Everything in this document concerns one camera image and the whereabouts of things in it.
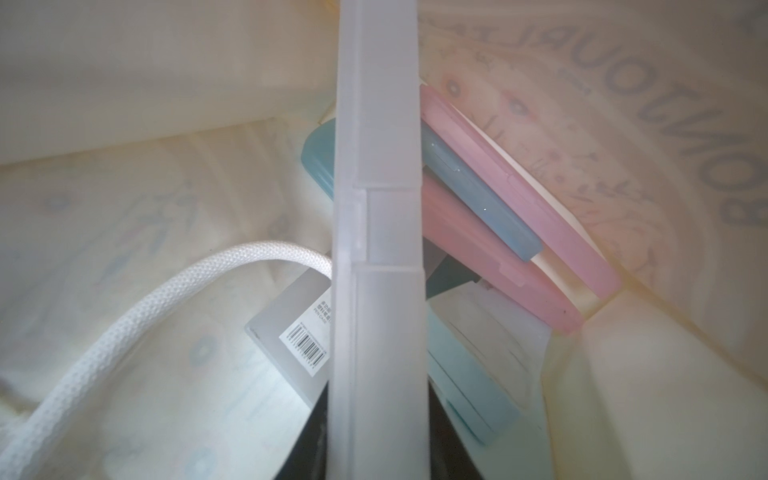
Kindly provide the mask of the cream floral canvas tote bag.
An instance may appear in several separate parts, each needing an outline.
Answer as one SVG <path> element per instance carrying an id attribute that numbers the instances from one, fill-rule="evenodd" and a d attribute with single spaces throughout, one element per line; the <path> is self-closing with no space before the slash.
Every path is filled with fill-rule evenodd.
<path id="1" fill-rule="evenodd" d="M 246 333 L 333 280 L 344 1 L 1 5 L 1 475 L 331 479 Z M 619 274 L 552 329 L 423 235 L 432 310 L 520 416 L 481 444 L 427 378 L 426 479 L 767 475 L 767 5 L 414 1 L 434 88 Z"/>

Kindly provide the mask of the translucent white pencil case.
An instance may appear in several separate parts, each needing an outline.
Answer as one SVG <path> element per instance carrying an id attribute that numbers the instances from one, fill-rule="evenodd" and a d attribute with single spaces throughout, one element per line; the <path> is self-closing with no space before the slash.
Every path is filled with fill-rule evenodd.
<path id="1" fill-rule="evenodd" d="M 340 5 L 327 475 L 430 475 L 418 5 Z"/>

